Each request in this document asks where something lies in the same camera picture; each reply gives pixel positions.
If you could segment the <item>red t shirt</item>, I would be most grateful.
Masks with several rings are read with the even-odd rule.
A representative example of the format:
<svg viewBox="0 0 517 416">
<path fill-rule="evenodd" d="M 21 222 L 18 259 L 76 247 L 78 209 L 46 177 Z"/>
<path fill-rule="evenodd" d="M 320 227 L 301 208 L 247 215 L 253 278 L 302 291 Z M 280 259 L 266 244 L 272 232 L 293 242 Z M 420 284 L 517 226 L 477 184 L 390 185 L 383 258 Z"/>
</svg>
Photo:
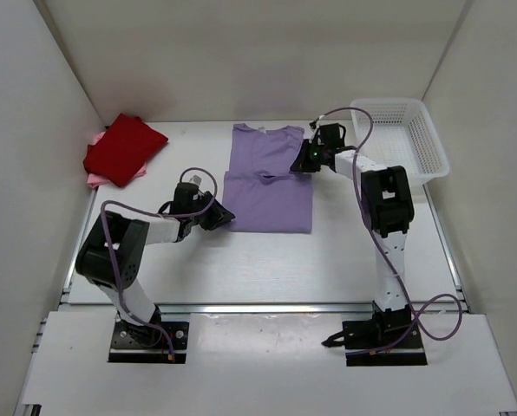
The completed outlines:
<svg viewBox="0 0 517 416">
<path fill-rule="evenodd" d="M 168 137 L 153 130 L 141 118 L 119 114 L 101 140 L 84 158 L 86 173 L 111 180 L 124 188 L 133 176 L 168 143 Z"/>
</svg>

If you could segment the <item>pink t shirt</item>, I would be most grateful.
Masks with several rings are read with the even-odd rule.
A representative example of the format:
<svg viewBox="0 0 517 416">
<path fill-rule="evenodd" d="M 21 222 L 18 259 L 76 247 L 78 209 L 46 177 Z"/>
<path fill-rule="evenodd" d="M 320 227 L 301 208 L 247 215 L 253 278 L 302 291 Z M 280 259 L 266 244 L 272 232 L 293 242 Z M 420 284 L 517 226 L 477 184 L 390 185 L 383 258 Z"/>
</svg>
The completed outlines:
<svg viewBox="0 0 517 416">
<path fill-rule="evenodd" d="M 93 147 L 101 140 L 103 135 L 105 134 L 104 131 L 98 133 L 92 140 L 92 142 L 87 147 L 87 155 L 93 150 Z M 144 164 L 137 173 L 133 176 L 133 179 L 140 178 L 144 176 L 147 173 L 147 164 Z M 88 172 L 87 177 L 87 185 L 91 187 L 92 189 L 95 189 L 101 185 L 111 184 L 111 180 L 107 179 L 105 177 L 96 175 L 94 173 Z"/>
</svg>

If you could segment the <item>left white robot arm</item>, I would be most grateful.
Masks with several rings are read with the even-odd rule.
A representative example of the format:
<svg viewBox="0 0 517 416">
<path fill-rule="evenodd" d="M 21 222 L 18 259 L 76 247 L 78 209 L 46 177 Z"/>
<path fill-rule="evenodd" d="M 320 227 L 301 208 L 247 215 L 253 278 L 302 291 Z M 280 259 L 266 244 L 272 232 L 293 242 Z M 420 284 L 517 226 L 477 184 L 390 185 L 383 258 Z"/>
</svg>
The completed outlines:
<svg viewBox="0 0 517 416">
<path fill-rule="evenodd" d="M 109 200 L 77 254 L 75 271 L 109 298 L 142 346 L 152 347 L 160 342 L 163 327 L 158 306 L 138 281 L 144 250 L 180 243 L 194 227 L 214 231 L 235 218 L 213 193 L 192 181 L 179 182 L 173 199 L 156 212 Z"/>
</svg>

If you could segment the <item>lavender t shirt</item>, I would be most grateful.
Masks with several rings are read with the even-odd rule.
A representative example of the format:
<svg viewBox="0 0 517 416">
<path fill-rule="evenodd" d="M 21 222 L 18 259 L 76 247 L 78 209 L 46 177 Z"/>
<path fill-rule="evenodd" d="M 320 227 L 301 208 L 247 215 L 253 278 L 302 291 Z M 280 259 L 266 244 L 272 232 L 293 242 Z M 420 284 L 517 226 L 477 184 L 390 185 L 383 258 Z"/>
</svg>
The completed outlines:
<svg viewBox="0 0 517 416">
<path fill-rule="evenodd" d="M 235 215 L 229 229 L 244 233 L 309 234 L 311 176 L 290 171 L 304 141 L 302 127 L 232 127 L 222 205 Z"/>
</svg>

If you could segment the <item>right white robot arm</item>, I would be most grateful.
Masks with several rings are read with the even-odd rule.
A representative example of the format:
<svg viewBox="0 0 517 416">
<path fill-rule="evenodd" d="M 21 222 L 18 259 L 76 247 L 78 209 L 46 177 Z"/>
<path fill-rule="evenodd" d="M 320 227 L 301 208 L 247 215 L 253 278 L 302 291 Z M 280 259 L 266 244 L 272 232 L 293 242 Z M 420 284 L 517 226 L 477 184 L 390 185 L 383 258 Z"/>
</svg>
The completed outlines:
<svg viewBox="0 0 517 416">
<path fill-rule="evenodd" d="M 404 248 L 415 211 L 405 168 L 375 162 L 347 146 L 341 124 L 318 127 L 312 122 L 310 127 L 313 135 L 303 141 L 291 171 L 314 173 L 327 166 L 353 182 L 363 224 L 376 247 L 376 310 L 406 309 Z"/>
</svg>

